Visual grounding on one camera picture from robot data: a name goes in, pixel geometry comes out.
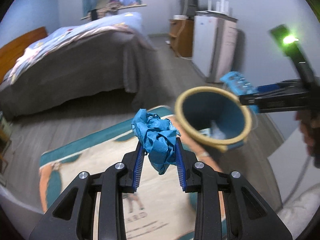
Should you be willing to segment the person's right hand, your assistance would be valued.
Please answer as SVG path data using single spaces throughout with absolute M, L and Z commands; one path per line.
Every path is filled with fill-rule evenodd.
M 303 135 L 308 154 L 313 155 L 315 145 L 319 142 L 319 139 L 315 138 L 312 133 L 312 129 L 319 128 L 319 114 L 315 119 L 312 119 L 309 122 L 303 121 L 304 114 L 306 114 L 306 111 L 298 111 L 296 113 L 296 121 L 300 122 L 299 130 Z

